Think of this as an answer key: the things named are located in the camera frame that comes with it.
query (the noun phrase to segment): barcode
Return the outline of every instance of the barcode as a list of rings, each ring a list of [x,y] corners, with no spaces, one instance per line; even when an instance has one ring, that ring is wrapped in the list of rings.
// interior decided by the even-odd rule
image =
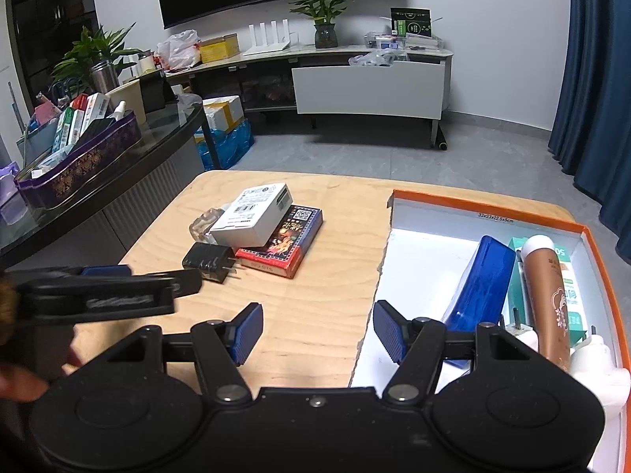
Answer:
[[[293,218],[299,221],[308,221],[311,216],[311,212],[308,210],[298,210],[294,213]]]
[[[289,204],[289,190],[285,188],[285,190],[283,190],[283,193],[280,196],[278,196],[278,199],[276,199],[276,205],[278,206],[278,209],[280,211],[283,211],[288,204]]]
[[[248,196],[249,194],[257,194],[258,192],[267,192],[269,190],[269,186],[260,186],[259,188],[250,188],[245,190],[243,195]]]

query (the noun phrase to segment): white cabinet drawer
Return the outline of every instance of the white cabinet drawer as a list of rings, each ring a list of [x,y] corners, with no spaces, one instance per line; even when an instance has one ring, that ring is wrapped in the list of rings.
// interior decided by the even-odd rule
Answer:
[[[292,72],[298,113],[440,119],[445,90],[449,89],[444,62],[396,61],[389,67],[298,67]]]

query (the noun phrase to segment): tv cabinet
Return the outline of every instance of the tv cabinet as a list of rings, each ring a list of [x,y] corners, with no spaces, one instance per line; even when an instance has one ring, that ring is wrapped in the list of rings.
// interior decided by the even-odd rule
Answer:
[[[238,94],[246,113],[296,110],[310,116],[348,113],[431,119],[430,146],[446,144],[439,137],[440,122],[449,105],[453,54],[405,50],[409,61],[389,67],[348,64],[352,56],[370,51],[363,46],[318,50],[297,45],[280,52],[239,54],[167,77],[172,85],[188,84],[202,97]]]

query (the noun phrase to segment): yellow cardboard box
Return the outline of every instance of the yellow cardboard box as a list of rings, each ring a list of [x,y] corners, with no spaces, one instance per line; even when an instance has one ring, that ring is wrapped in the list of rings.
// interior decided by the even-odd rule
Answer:
[[[203,63],[230,58],[239,53],[237,34],[215,37],[200,44],[200,55]]]

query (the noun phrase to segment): purple decorative tin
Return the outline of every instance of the purple decorative tin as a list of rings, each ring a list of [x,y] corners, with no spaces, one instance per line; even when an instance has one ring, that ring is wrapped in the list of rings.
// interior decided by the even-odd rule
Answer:
[[[46,174],[35,180],[16,180],[16,185],[31,206],[55,208],[140,139],[136,116],[130,112],[72,151]]]

